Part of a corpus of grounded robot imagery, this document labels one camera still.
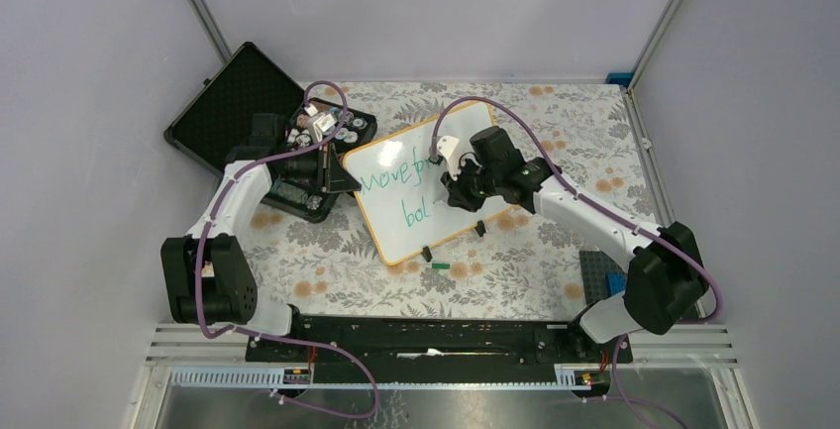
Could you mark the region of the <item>yellow framed whiteboard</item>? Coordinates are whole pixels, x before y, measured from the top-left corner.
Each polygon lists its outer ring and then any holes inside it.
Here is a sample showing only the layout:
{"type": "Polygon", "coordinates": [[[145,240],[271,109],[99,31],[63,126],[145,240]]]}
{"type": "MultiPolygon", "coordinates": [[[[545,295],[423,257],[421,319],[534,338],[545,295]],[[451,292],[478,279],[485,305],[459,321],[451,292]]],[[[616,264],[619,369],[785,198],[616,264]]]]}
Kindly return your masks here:
{"type": "Polygon", "coordinates": [[[355,193],[381,260],[393,266],[436,247],[476,222],[510,209],[492,197],[475,213],[433,205],[445,198],[444,163],[429,162],[435,117],[375,140],[344,155],[344,168],[362,185],[355,193]]]}

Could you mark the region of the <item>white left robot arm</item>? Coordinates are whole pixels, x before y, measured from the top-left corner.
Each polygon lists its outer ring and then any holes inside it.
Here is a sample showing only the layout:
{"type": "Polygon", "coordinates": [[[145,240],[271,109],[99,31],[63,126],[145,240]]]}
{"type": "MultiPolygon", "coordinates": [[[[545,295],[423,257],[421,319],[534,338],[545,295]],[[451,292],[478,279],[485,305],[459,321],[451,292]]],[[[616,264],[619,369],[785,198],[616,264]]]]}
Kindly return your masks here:
{"type": "Polygon", "coordinates": [[[269,336],[269,347],[293,361],[306,351],[307,335],[293,325],[291,305],[259,289],[238,240],[258,205],[279,179],[301,181],[328,193],[358,191],[359,182],[339,162],[336,147],[354,135],[348,109],[309,104],[292,125],[276,114],[257,114],[251,133],[226,157],[220,186],[198,221],[160,250],[169,310],[177,323],[243,328],[269,336]]]}

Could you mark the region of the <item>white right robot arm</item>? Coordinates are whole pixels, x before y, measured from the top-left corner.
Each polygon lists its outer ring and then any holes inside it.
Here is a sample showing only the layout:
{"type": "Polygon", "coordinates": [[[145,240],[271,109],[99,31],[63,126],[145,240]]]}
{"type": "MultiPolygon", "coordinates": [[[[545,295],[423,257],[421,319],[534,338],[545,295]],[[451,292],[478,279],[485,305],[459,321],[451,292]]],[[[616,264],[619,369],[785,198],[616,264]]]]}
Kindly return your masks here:
{"type": "Polygon", "coordinates": [[[497,126],[473,135],[467,147],[453,136],[436,137],[432,152],[433,162],[447,167],[441,182],[449,206],[477,212],[499,197],[573,228],[625,272],[624,290],[574,319],[568,346],[578,360],[595,360],[620,335],[668,333],[711,286],[688,226],[647,222],[583,193],[550,161],[524,160],[497,126]]]}

